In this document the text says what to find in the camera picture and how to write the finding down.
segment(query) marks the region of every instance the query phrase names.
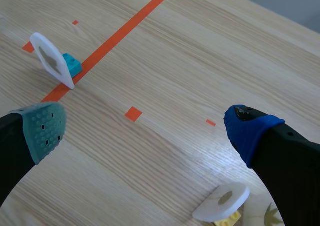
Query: yellow block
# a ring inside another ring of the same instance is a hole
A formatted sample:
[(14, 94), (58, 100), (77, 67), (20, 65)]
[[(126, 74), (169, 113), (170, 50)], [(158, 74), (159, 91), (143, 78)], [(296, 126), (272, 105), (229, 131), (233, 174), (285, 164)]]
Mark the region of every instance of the yellow block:
[(216, 226), (234, 226), (239, 221), (240, 218), (241, 218), (241, 214), (238, 211), (236, 211), (230, 217), (220, 221), (213, 222), (212, 224)]

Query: wood grain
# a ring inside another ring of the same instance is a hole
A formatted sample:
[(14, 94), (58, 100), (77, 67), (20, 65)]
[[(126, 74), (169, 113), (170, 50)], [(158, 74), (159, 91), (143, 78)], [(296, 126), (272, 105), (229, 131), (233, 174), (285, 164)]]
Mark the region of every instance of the wood grain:
[[(58, 84), (22, 50), (33, 32), (83, 62), (149, 1), (0, 0), (0, 115)], [(320, 142), (319, 49), (318, 34), (247, 0), (166, 0), (60, 101), (65, 139), (13, 190), (0, 224), (209, 225), (191, 214), (219, 185), (266, 191), (228, 141), (230, 106)], [(124, 117), (132, 106), (136, 122)]]

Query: teal gripper pad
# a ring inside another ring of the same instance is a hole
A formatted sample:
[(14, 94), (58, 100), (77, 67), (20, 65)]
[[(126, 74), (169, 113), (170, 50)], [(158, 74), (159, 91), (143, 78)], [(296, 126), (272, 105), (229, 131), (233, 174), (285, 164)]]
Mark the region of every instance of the teal gripper pad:
[(71, 78), (74, 78), (82, 71), (81, 63), (68, 53), (64, 53), (62, 56), (66, 62)]
[(57, 102), (43, 102), (11, 113), (22, 115), (24, 138), (38, 165), (63, 139), (67, 123), (65, 109)]

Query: orange tape line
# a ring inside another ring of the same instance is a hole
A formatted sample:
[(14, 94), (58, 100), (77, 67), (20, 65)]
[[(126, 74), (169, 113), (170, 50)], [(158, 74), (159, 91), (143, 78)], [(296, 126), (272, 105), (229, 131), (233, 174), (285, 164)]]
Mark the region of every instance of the orange tape line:
[(212, 125), (213, 127), (216, 126), (216, 124), (214, 122), (212, 122), (211, 120), (207, 119), (206, 122), (210, 125)]
[(142, 115), (141, 111), (139, 111), (135, 107), (131, 107), (124, 116), (126, 116), (131, 121), (135, 122), (141, 115)]
[[(104, 42), (93, 54), (82, 63), (82, 72), (73, 78), (73, 83), (77, 84), (100, 60), (102, 60), (117, 44), (119, 44), (132, 30), (135, 29), (153, 10), (155, 10), (164, 0), (151, 0), (133, 18), (122, 26), (114, 35)], [(62, 90), (59, 85), (50, 92), (42, 102), (59, 101), (69, 90)]]
[(22, 49), (24, 51), (27, 51), (28, 53), (32, 53), (35, 50), (30, 41), (27, 42), (26, 45), (22, 47)]

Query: orange tape square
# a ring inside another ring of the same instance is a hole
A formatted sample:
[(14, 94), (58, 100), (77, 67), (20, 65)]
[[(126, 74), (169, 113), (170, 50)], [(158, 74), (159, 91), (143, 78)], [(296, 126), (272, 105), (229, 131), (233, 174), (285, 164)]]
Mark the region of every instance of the orange tape square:
[(216, 124), (214, 122), (212, 122), (211, 120), (207, 119), (206, 122), (210, 125), (212, 125), (213, 127), (216, 126)]
[(32, 53), (35, 50), (30, 41), (27, 42), (26, 45), (22, 47), (22, 49), (24, 51), (27, 51), (28, 53)]
[(125, 114), (125, 116), (131, 121), (135, 122), (142, 115), (142, 112), (136, 109), (135, 107), (131, 107), (129, 111)]

